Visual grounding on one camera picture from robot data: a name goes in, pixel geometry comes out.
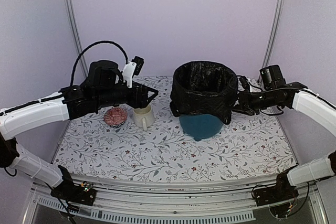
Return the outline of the teal plastic trash bin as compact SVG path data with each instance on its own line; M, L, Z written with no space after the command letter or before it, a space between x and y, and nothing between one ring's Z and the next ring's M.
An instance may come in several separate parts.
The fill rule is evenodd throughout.
M223 122L210 114L181 115L179 122L182 130L196 141L213 137L223 127Z

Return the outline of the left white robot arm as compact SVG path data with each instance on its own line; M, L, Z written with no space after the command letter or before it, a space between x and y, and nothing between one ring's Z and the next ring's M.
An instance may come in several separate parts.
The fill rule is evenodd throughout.
M1 110L1 167L16 168L32 178L57 188L67 200L78 195L69 172L30 153L17 143L16 135L58 121L81 118L98 113L109 106L126 104L143 109L158 95L156 89L132 80L143 66L143 59L135 57L123 70L109 60L94 61L80 85L70 85L48 97Z

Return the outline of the black plastic trash bag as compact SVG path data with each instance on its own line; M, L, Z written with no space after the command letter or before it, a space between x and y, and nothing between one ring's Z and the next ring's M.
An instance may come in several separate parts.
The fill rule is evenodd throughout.
M175 117L210 114L229 125L237 100L238 77L212 61L191 61L175 69L170 109Z

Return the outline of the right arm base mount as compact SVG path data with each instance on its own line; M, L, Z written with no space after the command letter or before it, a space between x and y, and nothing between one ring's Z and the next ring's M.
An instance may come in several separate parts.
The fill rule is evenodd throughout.
M257 206L263 206L295 199L299 196L299 193L295 186L289 184L287 175L281 173L277 175L275 185L257 185L252 189L251 196Z

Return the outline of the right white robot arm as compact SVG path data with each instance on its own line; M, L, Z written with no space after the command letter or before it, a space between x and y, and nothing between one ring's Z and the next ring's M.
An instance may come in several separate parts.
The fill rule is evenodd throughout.
M280 67L272 65L260 70L264 91L238 93L238 103L233 110L254 115L268 107L285 107L310 117L335 135L335 105L311 91L300 82L287 83ZM284 200L291 194L292 187L303 183L319 181L335 176L335 152L296 166L278 175L282 180L271 190L276 201Z

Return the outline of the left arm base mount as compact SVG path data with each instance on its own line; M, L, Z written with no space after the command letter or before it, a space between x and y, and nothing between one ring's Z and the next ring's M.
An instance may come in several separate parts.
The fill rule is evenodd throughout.
M75 185L70 173L65 167L58 165L62 174L62 182L51 190L51 196L63 199L67 202L74 202L82 205L93 206L97 191L93 183L84 181Z

